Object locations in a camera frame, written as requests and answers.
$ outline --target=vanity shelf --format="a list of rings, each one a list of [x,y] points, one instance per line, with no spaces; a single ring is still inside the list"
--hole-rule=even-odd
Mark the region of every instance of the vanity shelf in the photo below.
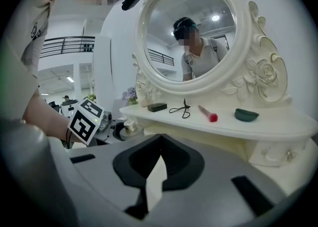
[[[126,117],[136,117],[176,125],[202,132],[255,141],[291,142],[307,140],[318,132],[318,122],[294,107],[268,109],[248,109],[259,113],[259,117],[250,123],[237,120],[235,109],[208,109],[218,114],[218,121],[208,122],[198,106],[191,106],[191,116],[182,119],[182,110],[170,114],[168,109],[150,112],[147,108],[133,105],[120,109]]]

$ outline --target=green oval dish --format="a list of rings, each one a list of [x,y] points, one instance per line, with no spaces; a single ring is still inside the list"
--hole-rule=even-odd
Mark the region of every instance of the green oval dish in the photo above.
[[[236,109],[234,115],[236,119],[243,122],[252,122],[259,116],[259,114],[256,112],[251,112],[243,109]]]

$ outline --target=railing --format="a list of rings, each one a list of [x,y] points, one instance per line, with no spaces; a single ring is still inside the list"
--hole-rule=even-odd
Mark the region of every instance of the railing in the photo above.
[[[149,51],[150,59],[152,61],[156,61],[159,63],[164,63],[166,65],[174,66],[174,60],[172,57],[169,57],[167,55],[164,55],[160,52],[157,52],[157,51],[154,51],[151,49],[148,49],[148,51]]]
[[[47,39],[44,41],[40,58],[76,52],[93,52],[95,37],[71,36]]]

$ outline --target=black and white marker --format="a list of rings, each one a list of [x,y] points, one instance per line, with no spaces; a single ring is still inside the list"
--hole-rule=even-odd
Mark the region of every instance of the black and white marker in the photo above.
[[[91,139],[97,132],[100,122],[104,116],[104,108],[96,103],[85,99],[79,102],[78,109],[71,117],[68,128],[82,142],[89,145]]]

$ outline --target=ceiling light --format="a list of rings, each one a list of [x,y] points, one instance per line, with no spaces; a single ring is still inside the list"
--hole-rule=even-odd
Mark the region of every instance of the ceiling light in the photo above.
[[[70,76],[67,76],[66,77],[70,82],[74,82],[74,80],[70,77]]]
[[[212,20],[213,21],[218,21],[220,19],[220,16],[218,16],[218,15],[214,15],[213,17],[212,17]]]

